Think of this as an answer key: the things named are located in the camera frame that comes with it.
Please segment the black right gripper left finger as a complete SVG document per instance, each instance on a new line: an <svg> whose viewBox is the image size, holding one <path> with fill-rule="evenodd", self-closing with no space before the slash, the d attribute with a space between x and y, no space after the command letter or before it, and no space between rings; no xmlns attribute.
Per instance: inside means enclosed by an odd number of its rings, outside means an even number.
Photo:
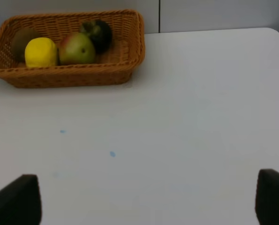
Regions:
<svg viewBox="0 0 279 225"><path fill-rule="evenodd" d="M0 225L39 225L42 203L38 177L24 174L0 190Z"/></svg>

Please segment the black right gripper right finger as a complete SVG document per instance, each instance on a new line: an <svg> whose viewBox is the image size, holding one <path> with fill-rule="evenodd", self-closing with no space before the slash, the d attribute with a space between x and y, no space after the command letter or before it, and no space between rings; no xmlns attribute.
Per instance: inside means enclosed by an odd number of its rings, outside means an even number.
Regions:
<svg viewBox="0 0 279 225"><path fill-rule="evenodd" d="M259 171L255 212L259 224L279 225L279 172L273 169Z"/></svg>

